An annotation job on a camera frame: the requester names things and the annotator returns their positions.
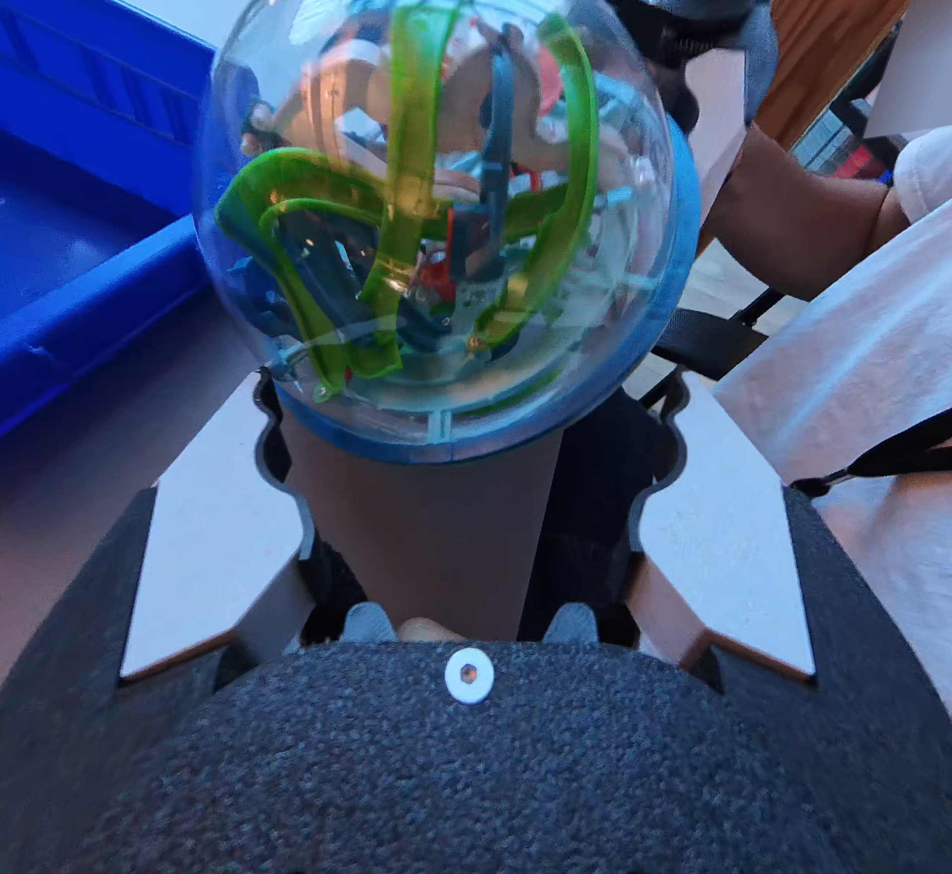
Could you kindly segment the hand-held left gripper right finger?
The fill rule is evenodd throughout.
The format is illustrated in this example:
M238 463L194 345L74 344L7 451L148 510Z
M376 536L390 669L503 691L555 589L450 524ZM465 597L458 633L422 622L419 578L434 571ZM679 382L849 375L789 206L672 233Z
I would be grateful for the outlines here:
M661 408L661 476L633 503L625 605L644 651L689 670L718 648L796 681L816 664L783 485L694 372Z

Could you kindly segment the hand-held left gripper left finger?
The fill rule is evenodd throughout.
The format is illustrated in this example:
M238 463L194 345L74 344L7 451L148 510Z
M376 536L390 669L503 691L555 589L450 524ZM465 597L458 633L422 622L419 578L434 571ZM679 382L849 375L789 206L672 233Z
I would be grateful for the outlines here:
M255 371L153 485L121 681L225 646L259 665L299 636L315 606L299 565L316 536L285 482L280 423L271 377Z

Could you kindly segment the clear plastic maze ball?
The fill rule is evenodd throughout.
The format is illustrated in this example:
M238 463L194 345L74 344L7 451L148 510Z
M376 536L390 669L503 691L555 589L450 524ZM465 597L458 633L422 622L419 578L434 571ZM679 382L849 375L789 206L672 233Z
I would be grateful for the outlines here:
M658 341L700 226L605 0L250 0L193 169L199 249L282 404L401 465L589 414Z

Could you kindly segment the person in white shirt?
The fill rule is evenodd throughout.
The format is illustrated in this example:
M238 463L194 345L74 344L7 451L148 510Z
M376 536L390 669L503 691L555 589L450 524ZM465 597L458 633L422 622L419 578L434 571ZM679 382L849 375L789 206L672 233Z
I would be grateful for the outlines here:
M907 144L887 187L909 227L713 391L788 485L950 410L950 128ZM815 507L950 711L950 470L855 478Z

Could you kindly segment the blue plastic bin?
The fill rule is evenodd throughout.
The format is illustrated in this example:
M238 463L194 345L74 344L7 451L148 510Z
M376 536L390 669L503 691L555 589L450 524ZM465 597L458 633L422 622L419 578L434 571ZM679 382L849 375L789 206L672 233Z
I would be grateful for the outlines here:
M208 285L192 146L213 47L122 0L1 0L1 431Z

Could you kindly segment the wooden post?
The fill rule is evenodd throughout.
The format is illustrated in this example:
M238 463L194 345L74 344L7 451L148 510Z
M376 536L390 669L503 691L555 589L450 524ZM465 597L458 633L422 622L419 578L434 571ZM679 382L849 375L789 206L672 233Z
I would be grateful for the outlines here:
M756 123L792 148L904 15L911 0L772 0L775 79Z

